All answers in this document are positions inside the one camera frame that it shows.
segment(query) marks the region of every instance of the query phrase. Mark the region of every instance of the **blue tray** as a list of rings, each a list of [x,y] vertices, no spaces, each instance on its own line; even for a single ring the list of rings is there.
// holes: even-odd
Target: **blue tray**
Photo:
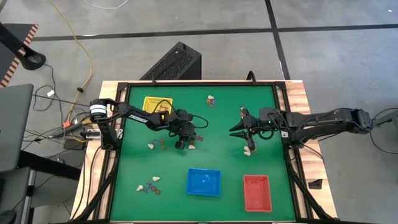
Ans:
[[[211,169],[189,168],[187,194],[220,196],[221,172]]]

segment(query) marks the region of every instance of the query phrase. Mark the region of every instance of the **red tray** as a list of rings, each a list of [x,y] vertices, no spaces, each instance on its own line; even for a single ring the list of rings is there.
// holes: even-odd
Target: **red tray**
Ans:
[[[271,212],[268,176],[243,176],[244,207],[247,212]]]

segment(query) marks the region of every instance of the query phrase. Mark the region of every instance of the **concrete floor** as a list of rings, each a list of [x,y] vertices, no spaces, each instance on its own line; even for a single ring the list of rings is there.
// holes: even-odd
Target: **concrete floor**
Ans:
[[[115,6],[123,0],[89,0]],[[84,1],[57,1],[76,34],[118,34],[197,29],[268,28],[262,0],[130,0],[118,10],[93,8]],[[378,0],[272,0],[278,27],[345,26],[398,23],[398,3]],[[8,0],[0,21],[38,23],[37,36],[70,35],[48,0]],[[284,32],[280,34],[291,79],[304,80],[313,112],[338,107],[363,108],[375,115],[398,106],[398,30],[347,30]],[[93,57],[95,75],[79,99],[88,103],[100,92],[103,80],[140,78],[176,42],[202,53],[203,79],[245,78],[253,70],[259,79],[281,79],[279,59],[271,33],[191,35],[84,40]],[[72,100],[85,80],[88,61],[74,41],[33,42],[35,50],[55,69],[57,92]],[[50,84],[43,67],[17,69],[10,85]],[[63,105],[66,111],[70,105]],[[27,127],[45,131],[59,124],[56,105],[46,112],[31,111]],[[374,132],[385,150],[398,152],[396,130],[389,124]],[[369,136],[340,134],[321,143],[326,171],[338,216],[357,222],[395,223],[398,219],[398,155],[378,151]],[[54,142],[33,144],[29,151],[47,156],[58,152]],[[65,154],[77,166],[83,155]],[[36,184],[46,179],[38,175]],[[65,222],[68,213],[60,203],[74,194],[76,182],[54,178],[36,193],[34,223]],[[72,201],[66,202],[69,209]]]

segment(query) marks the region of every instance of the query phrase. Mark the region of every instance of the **black floor line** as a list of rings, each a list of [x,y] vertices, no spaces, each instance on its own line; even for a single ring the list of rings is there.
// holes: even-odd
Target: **black floor line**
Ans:
[[[272,6],[271,6],[271,0],[265,0],[265,1],[266,1],[266,5],[267,5],[269,21],[271,22],[272,35],[274,36],[276,51],[277,51],[280,66],[282,69],[282,74],[286,80],[290,80],[289,69],[287,69],[285,53],[284,53],[284,49],[282,47],[282,42],[280,41],[274,11],[272,10]]]
[[[242,28],[242,29],[217,29],[217,30],[185,30],[185,31],[166,31],[166,32],[143,32],[127,34],[98,34],[98,35],[77,35],[79,40],[95,39],[117,39],[134,37],[170,37],[182,35],[210,35],[210,34],[255,34],[272,32],[271,28]],[[73,36],[58,37],[35,37],[34,41],[53,41],[53,40],[73,40]]]
[[[7,0],[2,0],[2,1],[0,2],[0,12],[1,12],[2,9],[4,8],[4,6],[6,5],[6,3],[7,3]]]
[[[336,30],[366,30],[366,29],[397,29],[398,24],[381,25],[358,25],[358,26],[327,26],[327,27],[286,27],[277,28],[277,32],[311,32],[311,31],[336,31]],[[183,30],[183,31],[165,31],[165,32],[143,32],[143,33],[125,33],[125,34],[93,34],[77,35],[79,40],[95,39],[117,39],[117,38],[135,38],[135,37],[171,37],[182,35],[211,35],[211,34],[258,34],[274,32],[273,28],[237,28],[237,29],[216,29],[216,30]],[[51,36],[35,37],[34,41],[54,41],[54,40],[73,40],[73,36]]]
[[[286,28],[278,28],[278,31],[279,32],[310,32],[310,31],[396,29],[396,28],[398,28],[398,24],[325,26],[325,27],[286,27]]]

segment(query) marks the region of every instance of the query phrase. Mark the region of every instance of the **table leg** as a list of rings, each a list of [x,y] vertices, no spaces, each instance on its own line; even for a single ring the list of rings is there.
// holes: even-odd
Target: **table leg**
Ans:
[[[45,172],[60,177],[66,177],[73,180],[79,180],[81,171],[76,167],[55,162],[25,151],[21,151],[19,154],[18,167],[30,167],[36,171]]]

